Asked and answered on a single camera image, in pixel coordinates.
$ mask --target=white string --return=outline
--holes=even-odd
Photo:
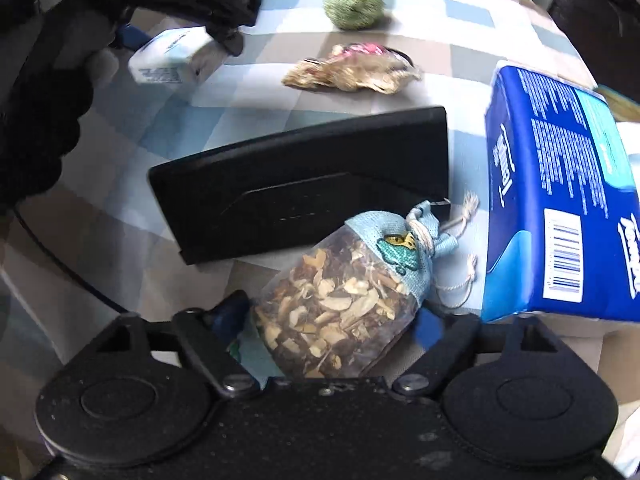
[[[452,228],[457,224],[462,224],[460,226],[459,231],[454,235],[456,238],[460,238],[462,234],[465,232],[466,226],[473,218],[473,215],[476,213],[478,209],[479,200],[478,196],[475,193],[466,191],[464,200],[462,201],[462,212],[460,216],[456,219],[450,220],[449,222],[444,222],[440,224],[440,231],[445,231],[447,229]],[[415,237],[418,239],[418,243],[420,243],[427,252],[429,256],[433,256],[434,253],[434,243],[433,238],[431,237],[431,233],[429,229],[423,224],[420,223],[418,218],[422,216],[422,210],[414,207],[409,211],[409,214],[406,216],[405,221],[409,226],[409,229],[414,233]],[[454,310],[456,308],[460,308],[462,305],[466,303],[466,301],[471,296],[471,289],[473,287],[473,282],[476,280],[476,263],[478,262],[478,257],[475,254],[469,254],[466,258],[466,278],[462,283],[458,285],[452,286],[443,286],[438,285],[436,283],[435,278],[433,279],[433,284],[436,290],[436,296],[440,301],[440,304],[448,309]],[[441,292],[451,292],[453,290],[459,290],[460,288],[465,288],[465,295],[462,297],[462,300],[454,305],[446,305],[444,301],[442,301],[442,297],[440,296]]]

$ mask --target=ball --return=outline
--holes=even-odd
[[[383,0],[322,0],[324,13],[341,30],[367,28],[379,20]]]

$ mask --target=black plastic case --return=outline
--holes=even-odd
[[[446,112],[259,137],[161,164],[148,179],[187,264],[315,244],[357,213],[404,216],[448,196]],[[435,213],[446,218],[449,207]]]

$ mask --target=wire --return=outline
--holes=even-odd
[[[25,232],[29,235],[29,238],[31,238],[33,243],[35,243],[38,246],[38,248],[43,253],[45,253],[49,257],[49,259],[52,262],[54,262],[60,268],[60,270],[62,270],[62,272],[64,272],[68,277],[70,277],[79,286],[84,288],[84,290],[86,290],[89,294],[92,294],[93,296],[95,296],[98,300],[103,302],[110,309],[115,310],[118,314],[126,314],[127,312],[129,312],[129,310],[127,310],[126,308],[120,306],[115,301],[113,301],[111,298],[108,298],[103,293],[101,293],[91,283],[89,283],[87,280],[82,278],[82,276],[79,276],[78,273],[76,273],[74,270],[70,269],[54,253],[52,253],[49,249],[47,249],[47,247],[38,239],[38,237],[35,235],[35,233],[27,225],[27,222],[24,221],[24,218],[22,218],[22,215],[18,211],[18,208],[14,207],[13,211],[14,211],[15,217],[18,219],[18,222],[20,222],[20,225],[25,230]]]

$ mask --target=tablecloth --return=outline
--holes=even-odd
[[[186,266],[148,186],[148,169],[309,124],[443,105],[452,216],[466,189],[479,196],[480,207],[456,254],[438,261],[436,276],[443,284],[460,282],[466,255],[477,254],[478,279],[466,307],[479,310],[488,224],[484,112],[496,64],[512,60],[588,87],[593,78],[564,34],[529,0],[385,0],[388,19],[363,32],[336,30],[321,2],[263,0],[255,27],[244,30],[242,55],[188,97],[163,86],[137,86],[120,53],[120,71],[82,117],[81,139],[63,161],[60,182],[21,206],[41,241],[92,285],[149,320],[211,308],[236,288],[255,294],[300,250]],[[422,80],[393,96],[281,85],[298,60],[353,41],[407,53],[424,71]],[[11,218],[0,223],[0,239],[0,373],[12,384],[1,389],[0,421],[31,438],[34,428],[22,425],[37,389],[114,313],[71,282]]]

